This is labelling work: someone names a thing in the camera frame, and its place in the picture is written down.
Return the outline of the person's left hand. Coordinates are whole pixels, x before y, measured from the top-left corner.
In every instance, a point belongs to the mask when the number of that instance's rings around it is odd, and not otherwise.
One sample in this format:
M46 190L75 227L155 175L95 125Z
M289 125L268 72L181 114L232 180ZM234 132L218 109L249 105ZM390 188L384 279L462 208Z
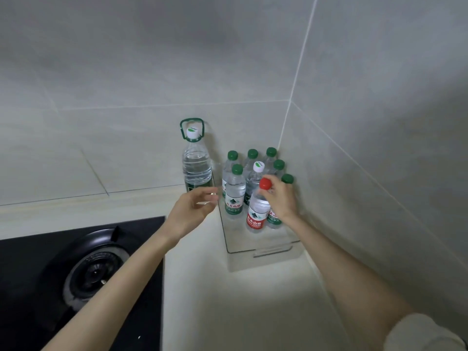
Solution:
M177 200L161 231L173 248L183 237L196 229L218 205L218 198L192 198L191 191Z

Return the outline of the person's right hand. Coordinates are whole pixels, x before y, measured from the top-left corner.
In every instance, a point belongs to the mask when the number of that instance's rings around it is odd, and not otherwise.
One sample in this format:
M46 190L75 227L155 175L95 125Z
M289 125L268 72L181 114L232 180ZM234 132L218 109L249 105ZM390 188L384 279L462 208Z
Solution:
M287 227L294 230L300 222L296 198L292 184L284 183L274 175L264 175L271 180L274 188L274 201L269 202L272 211Z

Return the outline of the red-capped water bottle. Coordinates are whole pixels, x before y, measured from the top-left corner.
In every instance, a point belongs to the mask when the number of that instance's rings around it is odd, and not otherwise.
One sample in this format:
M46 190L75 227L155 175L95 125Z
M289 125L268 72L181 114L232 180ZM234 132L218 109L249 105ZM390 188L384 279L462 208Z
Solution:
M266 218L270 212L271 205L261 193L261 190L268 191L272 188L272 182L266 177L262 177L258 187L253 191L246 218L247 229L252 233L258 233L263 229Z

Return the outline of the person's left forearm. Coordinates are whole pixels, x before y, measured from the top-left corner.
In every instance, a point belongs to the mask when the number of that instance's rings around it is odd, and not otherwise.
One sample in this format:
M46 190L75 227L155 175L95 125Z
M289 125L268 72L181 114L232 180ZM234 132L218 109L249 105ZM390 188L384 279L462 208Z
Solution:
M41 351L109 351L163 257L185 235L166 221Z

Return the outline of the person's right forearm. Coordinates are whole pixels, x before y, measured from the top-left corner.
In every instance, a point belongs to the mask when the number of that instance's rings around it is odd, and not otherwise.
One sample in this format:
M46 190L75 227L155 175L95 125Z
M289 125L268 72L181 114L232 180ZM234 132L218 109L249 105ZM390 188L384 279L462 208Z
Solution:
M340 311L358 328L372 351L383 351L393 327L414 308L376 272L297 214L281 220L299 237Z

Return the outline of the white-capped small water bottle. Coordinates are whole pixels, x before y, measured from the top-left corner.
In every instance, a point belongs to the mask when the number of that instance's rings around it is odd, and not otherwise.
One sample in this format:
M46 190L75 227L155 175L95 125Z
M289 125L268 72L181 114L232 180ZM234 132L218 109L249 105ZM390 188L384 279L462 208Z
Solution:
M255 161L253 168L246 179L246 191L244 195L244 205L249 206L249 202L253 192L258 188L260 180L263 176L265 164L262 161Z

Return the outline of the group of green-capped water bottles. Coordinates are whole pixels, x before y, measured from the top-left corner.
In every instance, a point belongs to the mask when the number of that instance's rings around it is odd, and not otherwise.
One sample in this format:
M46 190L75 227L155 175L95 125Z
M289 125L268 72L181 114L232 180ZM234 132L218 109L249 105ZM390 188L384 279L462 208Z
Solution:
M265 164L263 176L273 175L284 183L292 184L294 181L293 176L284 173L285 162L276 159L276 155L277 150L275 148L270 147L267 149L266 161L263 161ZM248 213L249 207L244 205L246 179L255 161L259 161L256 149L248 151L248 160L244 165L238 162L238 153L236 151L230 151L227 155L222 176L222 194L225 199L225 212L230 217L240 217L243 212ZM275 215L272 208L266 218L264 227L267 225L272 229L279 228L282 225L282 221Z

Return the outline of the clear plastic storage bin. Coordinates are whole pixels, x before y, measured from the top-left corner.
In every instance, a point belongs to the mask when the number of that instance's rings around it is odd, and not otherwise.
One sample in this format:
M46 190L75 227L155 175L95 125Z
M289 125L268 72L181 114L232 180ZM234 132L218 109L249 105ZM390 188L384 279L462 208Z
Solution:
M221 189L219 211L228 271L242 271L301 256L303 246L294 233L284 225L277 229L265 226L260 232L254 234L246 227L247 212L243 212L240 217L230 217L225 212L224 203Z

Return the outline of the round gas burner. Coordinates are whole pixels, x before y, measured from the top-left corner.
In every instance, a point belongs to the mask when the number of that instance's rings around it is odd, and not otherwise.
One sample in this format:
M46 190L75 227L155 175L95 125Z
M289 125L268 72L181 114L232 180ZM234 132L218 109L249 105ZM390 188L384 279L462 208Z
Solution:
M70 270L62 289L65 304L79 312L129 259L123 248L98 248L80 259Z

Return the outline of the black cast iron pan support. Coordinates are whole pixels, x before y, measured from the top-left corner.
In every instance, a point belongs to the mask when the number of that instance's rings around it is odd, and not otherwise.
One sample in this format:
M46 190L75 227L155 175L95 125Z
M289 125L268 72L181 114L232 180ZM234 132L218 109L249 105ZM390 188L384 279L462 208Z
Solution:
M39 277L34 307L38 324L47 331L55 332L66 323L66 318L76 313L65 304L62 289L70 270L85 255L106 246L123 248L131 255L142 243L143 239L136 234L116 226L95 230L65 246Z

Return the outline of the black glass gas cooktop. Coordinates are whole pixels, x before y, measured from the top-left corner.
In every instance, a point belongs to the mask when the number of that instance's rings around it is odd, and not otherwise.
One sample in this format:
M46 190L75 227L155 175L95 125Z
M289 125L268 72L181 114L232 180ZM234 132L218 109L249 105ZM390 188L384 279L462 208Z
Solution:
M42 328L35 317L39 277L65 246L95 230L116 226L144 243L164 221L164 217L144 218L0 240L0 351L40 351L77 314L55 332Z

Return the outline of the white sleeve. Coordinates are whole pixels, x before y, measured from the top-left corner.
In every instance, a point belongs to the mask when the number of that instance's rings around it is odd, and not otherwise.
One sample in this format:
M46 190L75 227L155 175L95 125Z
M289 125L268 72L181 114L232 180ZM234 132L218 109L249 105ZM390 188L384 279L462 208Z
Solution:
M412 313L392 328L383 351L468 351L468 343L429 316Z

